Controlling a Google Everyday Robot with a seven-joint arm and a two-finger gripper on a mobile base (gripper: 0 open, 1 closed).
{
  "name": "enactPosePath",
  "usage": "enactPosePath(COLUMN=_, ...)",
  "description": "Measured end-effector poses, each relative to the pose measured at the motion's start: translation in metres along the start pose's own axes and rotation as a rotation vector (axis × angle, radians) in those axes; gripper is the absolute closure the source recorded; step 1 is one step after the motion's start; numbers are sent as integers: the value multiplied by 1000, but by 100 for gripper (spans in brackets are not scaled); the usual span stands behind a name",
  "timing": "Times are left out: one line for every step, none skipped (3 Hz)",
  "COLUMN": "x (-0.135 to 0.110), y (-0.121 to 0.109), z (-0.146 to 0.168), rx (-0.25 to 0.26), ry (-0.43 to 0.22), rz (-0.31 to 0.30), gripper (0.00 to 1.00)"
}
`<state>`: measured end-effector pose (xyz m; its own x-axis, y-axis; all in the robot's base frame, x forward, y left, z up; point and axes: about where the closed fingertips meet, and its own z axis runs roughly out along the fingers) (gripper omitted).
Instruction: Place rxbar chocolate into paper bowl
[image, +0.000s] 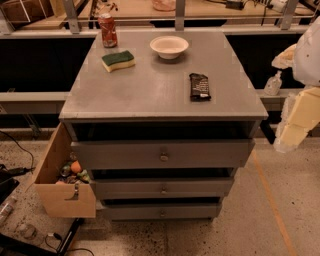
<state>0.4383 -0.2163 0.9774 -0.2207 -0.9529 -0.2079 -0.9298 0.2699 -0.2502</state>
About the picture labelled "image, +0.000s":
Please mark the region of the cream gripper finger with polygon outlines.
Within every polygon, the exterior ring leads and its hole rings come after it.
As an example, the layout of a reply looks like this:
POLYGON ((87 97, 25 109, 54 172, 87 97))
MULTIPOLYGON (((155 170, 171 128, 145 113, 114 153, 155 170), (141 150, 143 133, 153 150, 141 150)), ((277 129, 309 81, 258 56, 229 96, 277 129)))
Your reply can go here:
POLYGON ((295 44, 289 46, 272 60, 271 65, 278 69, 292 68, 295 50, 295 44))
POLYGON ((290 93, 276 130, 275 150, 281 153, 295 150, 319 123, 320 88, 307 87, 297 95, 290 93))

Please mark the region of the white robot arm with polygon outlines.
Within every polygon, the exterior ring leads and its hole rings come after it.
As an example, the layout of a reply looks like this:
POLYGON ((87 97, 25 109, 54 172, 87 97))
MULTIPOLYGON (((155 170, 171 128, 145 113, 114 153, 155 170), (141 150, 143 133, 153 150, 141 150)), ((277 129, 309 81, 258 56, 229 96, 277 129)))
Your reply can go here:
POLYGON ((286 98, 276 130, 274 148, 286 153, 295 150, 320 123, 320 17, 296 44, 274 58, 272 66, 291 67, 293 78, 304 85, 297 95, 286 98))

